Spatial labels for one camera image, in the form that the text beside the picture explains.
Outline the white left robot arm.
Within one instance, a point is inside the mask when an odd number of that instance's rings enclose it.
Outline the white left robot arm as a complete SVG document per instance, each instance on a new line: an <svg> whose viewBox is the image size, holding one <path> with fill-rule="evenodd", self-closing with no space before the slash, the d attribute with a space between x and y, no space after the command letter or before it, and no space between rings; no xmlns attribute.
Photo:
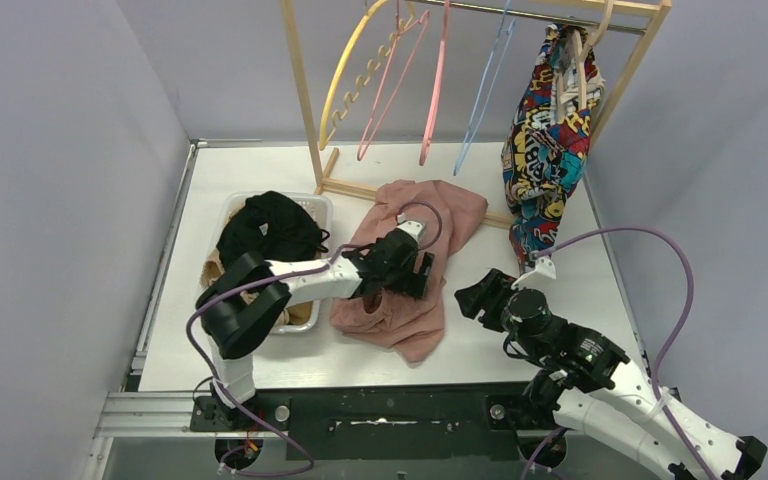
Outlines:
<svg viewBox="0 0 768 480"><path fill-rule="evenodd" d="M209 338L200 354L219 417L241 427L255 416L253 353L286 309L382 290L422 297L434 259L420 244L424 233L423 223L403 221L371 244L341 246L326 258L282 262L251 252L227 269L198 297L194 313Z"/></svg>

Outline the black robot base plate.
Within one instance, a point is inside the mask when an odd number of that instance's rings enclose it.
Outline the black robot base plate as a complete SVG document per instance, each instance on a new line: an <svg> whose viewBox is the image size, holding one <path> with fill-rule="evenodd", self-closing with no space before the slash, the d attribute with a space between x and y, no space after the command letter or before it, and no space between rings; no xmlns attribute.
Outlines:
<svg viewBox="0 0 768 480"><path fill-rule="evenodd" d="M233 466L250 466L277 452L288 461L513 461L533 450L527 432L554 427L549 415L527 406L526 387L494 382L261 389L245 403L250 416L207 394L194 398L190 428L217 435L217 457L251 441L258 450L233 455Z"/></svg>

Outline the pink shorts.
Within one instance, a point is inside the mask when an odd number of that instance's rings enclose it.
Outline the pink shorts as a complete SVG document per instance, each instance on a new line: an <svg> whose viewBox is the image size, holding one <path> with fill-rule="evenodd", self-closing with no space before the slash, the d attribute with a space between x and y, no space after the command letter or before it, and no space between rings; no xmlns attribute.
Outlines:
<svg viewBox="0 0 768 480"><path fill-rule="evenodd" d="M375 295L332 303L329 323L356 340L392 348L408 363L424 361L444 337L444 273L481 225L487 199L443 180L396 180L380 187L350 242L365 245L393 230L397 217L426 224L414 271L428 275L417 299L385 289Z"/></svg>

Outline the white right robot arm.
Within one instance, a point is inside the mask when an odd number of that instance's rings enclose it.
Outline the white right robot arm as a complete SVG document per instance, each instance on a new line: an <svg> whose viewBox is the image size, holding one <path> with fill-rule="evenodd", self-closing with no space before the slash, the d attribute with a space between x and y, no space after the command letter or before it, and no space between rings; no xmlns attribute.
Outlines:
<svg viewBox="0 0 768 480"><path fill-rule="evenodd" d="M600 332L555 315L546 296L492 269L455 294L462 315L518 345L538 373L524 391L531 424L578 431L660 479L749 479L768 448L704 420Z"/></svg>

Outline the thin pink wire hanger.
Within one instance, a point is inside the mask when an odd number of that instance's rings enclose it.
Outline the thin pink wire hanger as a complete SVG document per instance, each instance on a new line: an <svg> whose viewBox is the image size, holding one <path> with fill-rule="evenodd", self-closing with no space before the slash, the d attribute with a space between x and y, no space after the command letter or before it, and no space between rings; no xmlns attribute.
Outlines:
<svg viewBox="0 0 768 480"><path fill-rule="evenodd" d="M393 40L389 47L389 55L385 63L384 71L379 82L378 89L370 110L370 116L361 135L359 146L356 150L356 160L362 161L372 146L379 130L388 116L396 94L399 92L408 69L411 67L419 45L425 37L426 30L430 23L431 13L425 10L412 20L400 16L400 6L397 6L396 12L396 30L393 32ZM415 33L416 38L409 52L401 72L396 75L394 62L402 39Z"/></svg>

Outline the yellow wire hanger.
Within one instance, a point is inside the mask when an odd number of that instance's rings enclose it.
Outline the yellow wire hanger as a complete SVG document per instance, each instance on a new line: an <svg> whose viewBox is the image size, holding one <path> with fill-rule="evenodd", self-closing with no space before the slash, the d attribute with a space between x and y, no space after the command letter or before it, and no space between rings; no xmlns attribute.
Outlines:
<svg viewBox="0 0 768 480"><path fill-rule="evenodd" d="M361 67L362 40L374 20L392 14L390 31ZM419 19L413 1L370 1L346 40L325 91L318 122L317 147L324 151L361 93L391 56L396 39Z"/></svg>

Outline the light blue hanger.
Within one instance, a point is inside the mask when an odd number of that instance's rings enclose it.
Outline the light blue hanger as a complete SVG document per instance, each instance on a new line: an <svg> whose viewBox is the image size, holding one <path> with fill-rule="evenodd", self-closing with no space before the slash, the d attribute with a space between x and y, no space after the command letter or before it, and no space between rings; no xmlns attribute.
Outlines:
<svg viewBox="0 0 768 480"><path fill-rule="evenodd" d="M469 151L479 133L486 115L496 82L504 64L511 37L516 30L515 19L510 19L511 2L507 1L500 16L498 30L488 54L487 61L482 72L481 80L476 91L476 96L470 113L468 125L461 143L461 147L453 167L453 175L457 176L469 154Z"/></svg>

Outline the black shorts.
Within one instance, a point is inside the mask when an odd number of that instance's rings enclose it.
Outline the black shorts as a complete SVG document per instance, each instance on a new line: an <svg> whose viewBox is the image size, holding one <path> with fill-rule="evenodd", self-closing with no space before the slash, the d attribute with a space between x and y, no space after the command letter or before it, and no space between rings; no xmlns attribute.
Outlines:
<svg viewBox="0 0 768 480"><path fill-rule="evenodd" d="M224 225L216 250L224 268L246 253L267 260L306 261L328 252L330 232L290 197L275 192L249 197Z"/></svg>

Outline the beige shorts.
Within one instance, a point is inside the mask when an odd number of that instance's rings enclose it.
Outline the beige shorts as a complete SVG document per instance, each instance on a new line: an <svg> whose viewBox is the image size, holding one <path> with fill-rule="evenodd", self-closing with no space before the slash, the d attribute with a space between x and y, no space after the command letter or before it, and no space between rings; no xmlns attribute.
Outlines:
<svg viewBox="0 0 768 480"><path fill-rule="evenodd" d="M217 251L212 251L206 261L202 265L202 270L199 278L199 287L202 291L212 286L216 280L225 272L222 266ZM277 326L290 325L292 315L288 310L283 310L279 315L276 322Z"/></svg>

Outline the thick pink plastic hanger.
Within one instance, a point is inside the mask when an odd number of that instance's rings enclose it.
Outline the thick pink plastic hanger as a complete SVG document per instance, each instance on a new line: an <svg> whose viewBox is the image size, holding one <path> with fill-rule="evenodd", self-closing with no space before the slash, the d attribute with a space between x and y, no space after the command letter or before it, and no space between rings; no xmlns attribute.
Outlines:
<svg viewBox="0 0 768 480"><path fill-rule="evenodd" d="M420 166L424 166L427 161L427 158L431 149L433 134L434 134L436 123L437 123L437 116L439 112L439 103L440 103L441 90L442 90L442 82L443 82L445 62L446 62L446 44L447 44L450 16L451 16L451 1L444 0L441 35L439 40L438 57L437 57L437 63L435 68L435 77L434 77L429 109L428 109L427 119L426 119L425 128L423 132L423 138L421 141L419 159L418 159Z"/></svg>

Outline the brown shorts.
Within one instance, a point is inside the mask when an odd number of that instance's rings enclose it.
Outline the brown shorts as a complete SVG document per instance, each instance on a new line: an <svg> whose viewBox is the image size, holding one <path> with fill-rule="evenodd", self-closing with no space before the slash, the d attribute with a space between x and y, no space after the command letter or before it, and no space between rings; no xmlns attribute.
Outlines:
<svg viewBox="0 0 768 480"><path fill-rule="evenodd" d="M313 303L306 302L291 306L287 309L288 321L292 326L302 326L307 324L315 317L313 313Z"/></svg>

